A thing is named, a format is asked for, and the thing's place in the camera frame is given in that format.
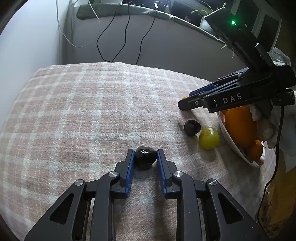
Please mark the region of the pink plaid tablecloth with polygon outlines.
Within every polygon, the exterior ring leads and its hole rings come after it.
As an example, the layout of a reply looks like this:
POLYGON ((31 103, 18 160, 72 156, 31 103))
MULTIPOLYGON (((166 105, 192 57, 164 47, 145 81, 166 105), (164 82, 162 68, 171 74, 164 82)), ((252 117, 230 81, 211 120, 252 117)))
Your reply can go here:
POLYGON ((199 147, 183 126, 197 120, 219 128, 217 115, 181 112, 178 101, 207 80, 123 63, 83 63, 38 70, 16 97, 1 129, 1 216, 23 240, 76 180, 113 170, 129 149, 163 149, 194 179, 217 179, 255 216, 275 154, 254 168, 222 138, 216 149, 199 147))

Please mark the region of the green plum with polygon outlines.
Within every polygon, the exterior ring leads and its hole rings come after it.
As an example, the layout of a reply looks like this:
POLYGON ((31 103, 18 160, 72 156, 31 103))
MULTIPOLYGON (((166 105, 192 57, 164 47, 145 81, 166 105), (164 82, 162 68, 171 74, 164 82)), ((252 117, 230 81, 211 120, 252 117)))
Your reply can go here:
POLYGON ((216 148, 220 143, 217 130, 213 127, 204 128, 199 135, 199 145, 205 150, 216 148))

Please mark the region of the large smooth orange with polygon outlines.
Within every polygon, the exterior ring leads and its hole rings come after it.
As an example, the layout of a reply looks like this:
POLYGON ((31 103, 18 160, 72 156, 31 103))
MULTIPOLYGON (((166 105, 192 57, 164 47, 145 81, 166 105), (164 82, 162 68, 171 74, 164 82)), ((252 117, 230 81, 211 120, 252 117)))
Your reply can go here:
POLYGON ((233 142, 239 147, 247 148, 255 140, 257 122, 252 119, 250 110, 244 106, 228 109, 225 127, 233 142))

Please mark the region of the dark plum on cloth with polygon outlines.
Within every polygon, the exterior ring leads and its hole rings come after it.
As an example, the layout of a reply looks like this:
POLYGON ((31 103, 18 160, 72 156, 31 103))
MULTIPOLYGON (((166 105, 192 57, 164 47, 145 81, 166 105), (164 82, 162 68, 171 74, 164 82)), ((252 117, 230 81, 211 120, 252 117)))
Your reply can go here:
POLYGON ((201 125, 196 120, 188 120, 184 124, 184 131, 189 137, 193 137, 201 130, 201 125))

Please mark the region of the potted spider plant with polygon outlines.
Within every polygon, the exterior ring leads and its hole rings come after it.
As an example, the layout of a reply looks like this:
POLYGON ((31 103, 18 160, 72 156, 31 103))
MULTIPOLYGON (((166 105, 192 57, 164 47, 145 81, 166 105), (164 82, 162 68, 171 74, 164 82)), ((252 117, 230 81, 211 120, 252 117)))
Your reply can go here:
POLYGON ((191 3, 192 11, 190 13, 190 19, 194 19, 196 16, 201 17, 201 23, 198 25, 201 30, 205 31, 211 39, 218 41, 221 44, 220 50, 223 48, 229 48, 234 56, 234 50, 228 46, 227 40, 223 31, 227 28, 233 27, 233 17, 230 13, 230 9, 227 8, 227 1, 223 1, 213 9, 205 1, 194 1, 191 3))

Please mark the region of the dark plum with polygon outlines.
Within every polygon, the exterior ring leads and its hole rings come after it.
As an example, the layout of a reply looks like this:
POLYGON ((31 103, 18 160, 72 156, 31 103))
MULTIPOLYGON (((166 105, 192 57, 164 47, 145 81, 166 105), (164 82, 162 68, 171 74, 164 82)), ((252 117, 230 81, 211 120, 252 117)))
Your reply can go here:
POLYGON ((196 120, 188 120, 184 124, 184 131, 189 137, 193 137, 201 130, 201 125, 196 120))
POLYGON ((141 169, 146 170, 151 168, 153 163, 157 159, 157 152, 155 149, 150 147, 140 146, 136 149, 135 155, 133 158, 134 165, 141 169))

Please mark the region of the small tangerine front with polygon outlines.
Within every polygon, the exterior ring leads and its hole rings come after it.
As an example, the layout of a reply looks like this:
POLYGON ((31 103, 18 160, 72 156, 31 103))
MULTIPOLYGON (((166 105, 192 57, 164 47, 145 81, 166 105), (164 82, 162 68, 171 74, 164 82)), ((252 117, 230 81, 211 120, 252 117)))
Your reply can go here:
POLYGON ((250 162, 257 162, 262 156, 263 145, 259 140, 254 140, 254 142, 244 150, 244 153, 250 162))

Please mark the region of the white floral plate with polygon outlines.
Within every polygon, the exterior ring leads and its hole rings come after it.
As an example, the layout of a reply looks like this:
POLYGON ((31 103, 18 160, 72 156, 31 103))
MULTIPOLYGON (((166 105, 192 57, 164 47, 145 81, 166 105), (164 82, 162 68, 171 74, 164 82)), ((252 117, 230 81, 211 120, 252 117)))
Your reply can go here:
POLYGON ((250 166, 253 166, 255 168, 259 168, 264 164, 265 161, 265 149, 263 148, 262 155, 260 157, 259 163, 257 162, 252 162, 248 157, 244 155, 244 150, 237 147, 237 145, 233 142, 233 139, 230 137, 229 133, 227 132, 225 125, 224 125, 224 120, 225 120, 225 115, 222 112, 217 112, 217 118, 219 121, 219 125, 221 128, 221 132, 223 137, 226 140, 226 143, 229 145, 231 150, 235 152, 238 156, 240 156, 246 163, 248 163, 250 166))

